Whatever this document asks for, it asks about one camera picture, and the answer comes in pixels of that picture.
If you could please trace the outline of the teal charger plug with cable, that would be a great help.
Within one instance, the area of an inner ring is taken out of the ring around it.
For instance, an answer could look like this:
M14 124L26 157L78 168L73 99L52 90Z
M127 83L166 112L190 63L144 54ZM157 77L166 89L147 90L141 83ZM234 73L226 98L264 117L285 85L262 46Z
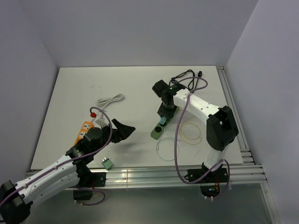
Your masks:
M171 120L165 127L162 135L157 140L156 154L165 162L173 162L180 155L181 140L177 139L177 152L174 154L174 142L176 131L175 119Z

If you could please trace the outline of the green power strip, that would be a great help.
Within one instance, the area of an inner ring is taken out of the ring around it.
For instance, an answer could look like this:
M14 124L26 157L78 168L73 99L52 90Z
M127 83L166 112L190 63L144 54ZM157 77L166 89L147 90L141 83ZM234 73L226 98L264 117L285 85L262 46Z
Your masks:
M178 112L178 107L175 106L172 111L170 111L170 114L168 116L166 115L160 115L160 120L156 124L156 126L153 128L153 130L150 133L151 138L158 140L162 134L164 133L166 127L170 124L170 122L173 120L174 116Z

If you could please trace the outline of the green charger plug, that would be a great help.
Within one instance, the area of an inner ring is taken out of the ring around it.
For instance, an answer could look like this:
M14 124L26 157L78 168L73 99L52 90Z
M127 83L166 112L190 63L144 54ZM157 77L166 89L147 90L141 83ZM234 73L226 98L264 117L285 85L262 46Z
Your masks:
M104 159L102 160L102 165L104 167L104 169L106 170L111 170L114 167L113 162L109 159L104 157Z

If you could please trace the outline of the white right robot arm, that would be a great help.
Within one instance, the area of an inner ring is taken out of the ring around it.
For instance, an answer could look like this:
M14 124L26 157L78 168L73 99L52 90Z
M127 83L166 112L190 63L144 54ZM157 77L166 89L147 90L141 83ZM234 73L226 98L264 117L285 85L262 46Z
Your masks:
M195 96L195 90L189 90L180 83L168 85L160 80L152 90L162 100L157 111L160 121L151 132L151 137L158 139L165 127L172 120L179 107L183 109L180 119L187 111L201 120L206 126L206 140L209 144L207 157L203 162L203 179L212 182L218 177L218 170L224 159L228 146L239 134L232 109L219 107Z

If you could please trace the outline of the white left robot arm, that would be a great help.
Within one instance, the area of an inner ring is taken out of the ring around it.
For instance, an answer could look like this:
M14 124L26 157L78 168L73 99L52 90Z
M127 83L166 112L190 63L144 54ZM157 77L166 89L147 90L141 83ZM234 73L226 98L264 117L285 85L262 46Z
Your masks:
M24 180L7 181L0 187L0 216L6 224L20 224L30 208L71 187L86 186L91 180L88 168L94 155L109 143L127 139L135 127L116 119L101 127L91 127L65 155Z

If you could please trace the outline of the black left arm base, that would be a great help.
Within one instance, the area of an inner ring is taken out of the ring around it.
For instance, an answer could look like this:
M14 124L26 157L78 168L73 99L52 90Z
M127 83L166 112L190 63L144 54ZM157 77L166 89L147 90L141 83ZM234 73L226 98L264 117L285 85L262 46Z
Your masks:
M106 199L106 194L100 188L106 184L106 172L90 173L83 180L79 181L79 184L73 187L72 196L74 202L82 206L95 206L101 204ZM98 202L89 203L88 201L96 194L102 194L102 199Z

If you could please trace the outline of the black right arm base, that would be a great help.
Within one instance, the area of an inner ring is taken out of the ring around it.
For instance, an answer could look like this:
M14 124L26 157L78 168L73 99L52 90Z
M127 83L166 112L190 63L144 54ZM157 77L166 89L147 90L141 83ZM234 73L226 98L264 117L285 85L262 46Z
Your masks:
M188 169L184 179L188 182L195 181L207 172L208 169L197 168ZM222 165L216 170L209 172L197 183L200 184L200 191L205 199L215 199L223 195L229 189L230 171Z

